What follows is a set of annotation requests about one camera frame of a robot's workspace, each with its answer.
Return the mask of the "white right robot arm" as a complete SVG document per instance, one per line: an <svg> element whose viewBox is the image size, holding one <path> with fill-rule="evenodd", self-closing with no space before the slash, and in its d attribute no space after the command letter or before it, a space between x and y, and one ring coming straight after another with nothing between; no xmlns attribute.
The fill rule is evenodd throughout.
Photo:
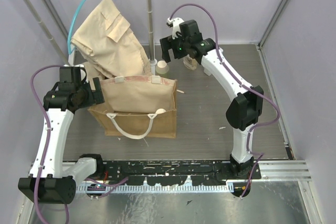
<svg viewBox="0 0 336 224"><path fill-rule="evenodd" d="M160 39L162 59L169 63L170 54L175 59L189 56L204 67L209 76L214 76L224 88L230 99L226 119L233 128L233 150L230 154L230 172L241 179L248 174L254 158L248 148L252 135L248 130L257 122L262 113L264 93L260 86L253 87L246 82L228 63L223 51L211 38L204 39L195 20L168 18L167 26L172 28L171 35Z"/></svg>

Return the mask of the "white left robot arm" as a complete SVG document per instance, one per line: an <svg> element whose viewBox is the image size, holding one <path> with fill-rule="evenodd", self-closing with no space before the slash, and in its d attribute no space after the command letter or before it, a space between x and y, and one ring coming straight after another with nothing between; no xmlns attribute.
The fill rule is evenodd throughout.
<svg viewBox="0 0 336 224"><path fill-rule="evenodd" d="M76 187L86 178L99 180L104 176L105 167L99 154L83 154L69 168L62 166L75 112L102 103L99 78L89 81L84 65L59 68L59 81L38 102L44 125L36 158L28 176L18 181L18 189L32 202L70 204Z"/></svg>

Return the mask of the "clear amber liquid bottle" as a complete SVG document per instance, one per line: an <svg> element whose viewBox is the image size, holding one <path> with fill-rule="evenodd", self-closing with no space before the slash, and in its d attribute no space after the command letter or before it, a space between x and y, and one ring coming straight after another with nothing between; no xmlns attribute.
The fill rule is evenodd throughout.
<svg viewBox="0 0 336 224"><path fill-rule="evenodd" d="M189 55L183 58L183 63L184 63L184 66L189 70L194 71L197 68L197 61L191 58Z"/></svg>

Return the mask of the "green bottle cream cap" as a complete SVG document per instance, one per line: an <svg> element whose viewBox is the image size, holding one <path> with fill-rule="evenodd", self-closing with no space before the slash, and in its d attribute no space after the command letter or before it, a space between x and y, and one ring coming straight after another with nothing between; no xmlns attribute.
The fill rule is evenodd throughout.
<svg viewBox="0 0 336 224"><path fill-rule="evenodd" d="M159 76L165 76L169 72L169 66L164 60L160 60L157 62L155 67L156 74Z"/></svg>

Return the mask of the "cream bottle with cap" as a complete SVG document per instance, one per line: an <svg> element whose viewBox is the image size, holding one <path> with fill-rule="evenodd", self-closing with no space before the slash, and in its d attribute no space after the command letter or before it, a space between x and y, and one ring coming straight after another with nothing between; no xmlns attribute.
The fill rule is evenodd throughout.
<svg viewBox="0 0 336 224"><path fill-rule="evenodd" d="M165 113L165 112L166 112L165 109L158 109L155 113L156 113L156 114L163 114L163 113Z"/></svg>

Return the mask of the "brown burlap canvas bag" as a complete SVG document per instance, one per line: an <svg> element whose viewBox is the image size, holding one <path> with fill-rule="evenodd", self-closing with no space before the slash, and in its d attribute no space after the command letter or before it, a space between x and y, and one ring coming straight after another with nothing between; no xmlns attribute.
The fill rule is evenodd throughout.
<svg viewBox="0 0 336 224"><path fill-rule="evenodd" d="M105 102L88 110L106 136L133 140L176 137L176 80L127 76L102 80L100 84ZM166 112L156 114L158 109Z"/></svg>

